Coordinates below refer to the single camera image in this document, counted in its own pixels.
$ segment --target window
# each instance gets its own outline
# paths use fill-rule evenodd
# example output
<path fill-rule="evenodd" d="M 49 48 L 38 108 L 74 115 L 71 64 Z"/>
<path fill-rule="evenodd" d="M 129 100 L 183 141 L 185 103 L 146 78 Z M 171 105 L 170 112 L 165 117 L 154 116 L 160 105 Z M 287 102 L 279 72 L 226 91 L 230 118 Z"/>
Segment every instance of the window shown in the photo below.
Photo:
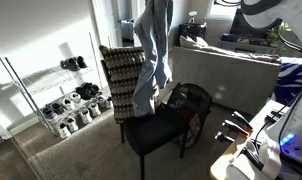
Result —
<path fill-rule="evenodd" d="M 227 0 L 228 2 L 239 2 L 239 0 Z M 220 4 L 225 4 L 221 0 L 217 0 Z M 209 5 L 206 13 L 206 19 L 225 19 L 232 20 L 237 7 L 225 7 L 214 5 L 214 0 L 209 0 Z"/>

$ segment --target white robot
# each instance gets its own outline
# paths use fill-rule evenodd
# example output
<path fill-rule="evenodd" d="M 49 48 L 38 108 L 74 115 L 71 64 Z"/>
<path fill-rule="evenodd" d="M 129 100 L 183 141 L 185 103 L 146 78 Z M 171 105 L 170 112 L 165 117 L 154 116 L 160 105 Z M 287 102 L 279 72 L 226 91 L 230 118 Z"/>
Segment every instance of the white robot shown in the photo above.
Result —
<path fill-rule="evenodd" d="M 279 19 L 285 21 L 302 42 L 302 0 L 241 0 L 241 10 L 247 22 L 255 28 L 266 28 L 276 23 Z M 227 174 L 229 179 L 279 178 L 277 173 L 280 169 L 276 164 L 278 157 L 271 156 L 277 156 L 280 153 L 280 149 L 282 152 L 285 151 L 283 153 L 286 156 L 302 164 L 302 94 L 296 99 L 287 113 L 266 130 L 266 133 L 269 140 L 261 146 L 262 149 L 260 148 L 260 151 L 264 151 L 264 156 L 268 156 L 267 158 L 274 158 L 273 163 L 275 164 L 269 164 L 267 167 L 265 164 L 264 170 L 254 169 L 249 164 L 247 166 L 243 164 L 247 158 L 239 156 L 238 158 L 242 158 L 242 160 L 237 159 L 228 167 Z M 264 164 L 266 162 L 266 157 L 264 156 L 261 158 L 260 155 L 256 158 L 260 158 L 260 161 Z M 243 169 L 239 171 L 236 168 L 237 166 L 241 166 Z"/>

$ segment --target chair seat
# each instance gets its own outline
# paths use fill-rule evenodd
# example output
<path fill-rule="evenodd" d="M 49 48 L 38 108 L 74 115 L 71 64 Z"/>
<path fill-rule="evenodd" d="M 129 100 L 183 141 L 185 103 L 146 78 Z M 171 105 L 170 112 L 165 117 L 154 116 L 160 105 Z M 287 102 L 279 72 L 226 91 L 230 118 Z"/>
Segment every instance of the chair seat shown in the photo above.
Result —
<path fill-rule="evenodd" d="M 124 121 L 124 133 L 132 149 L 144 156 L 189 130 L 176 109 L 166 107 L 155 115 Z"/>

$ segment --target blue light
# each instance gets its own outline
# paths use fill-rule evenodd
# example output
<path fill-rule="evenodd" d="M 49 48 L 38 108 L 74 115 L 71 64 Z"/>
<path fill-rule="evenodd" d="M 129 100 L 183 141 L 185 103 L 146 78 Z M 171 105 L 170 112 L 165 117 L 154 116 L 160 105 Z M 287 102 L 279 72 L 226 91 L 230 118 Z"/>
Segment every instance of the blue light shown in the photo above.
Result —
<path fill-rule="evenodd" d="M 286 144 L 287 142 L 289 142 L 291 139 L 293 139 L 295 137 L 294 134 L 289 134 L 287 135 L 285 138 L 283 138 L 281 141 L 280 141 L 280 146 L 283 146 L 284 144 Z"/>
<path fill-rule="evenodd" d="M 292 138 L 294 138 L 294 134 L 289 134 L 289 135 L 287 135 L 287 137 L 288 137 L 289 139 L 292 139 Z"/>

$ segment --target leg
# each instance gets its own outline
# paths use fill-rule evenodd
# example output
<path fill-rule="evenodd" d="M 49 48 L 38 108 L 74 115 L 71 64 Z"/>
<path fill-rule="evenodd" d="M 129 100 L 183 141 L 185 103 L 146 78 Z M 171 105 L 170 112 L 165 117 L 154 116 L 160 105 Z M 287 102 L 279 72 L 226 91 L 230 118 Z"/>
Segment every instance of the leg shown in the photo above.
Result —
<path fill-rule="evenodd" d="M 181 151 L 180 151 L 180 158 L 182 159 L 184 156 L 184 149 L 185 149 L 185 143 L 187 141 L 188 137 L 188 131 L 183 134 L 183 139 L 182 139 L 182 145 L 181 145 Z"/>
<path fill-rule="evenodd" d="M 144 180 L 144 156 L 140 156 L 140 176 Z"/>
<path fill-rule="evenodd" d="M 120 123 L 120 133 L 121 133 L 121 142 L 124 143 L 124 129 L 123 129 L 123 123 Z"/>

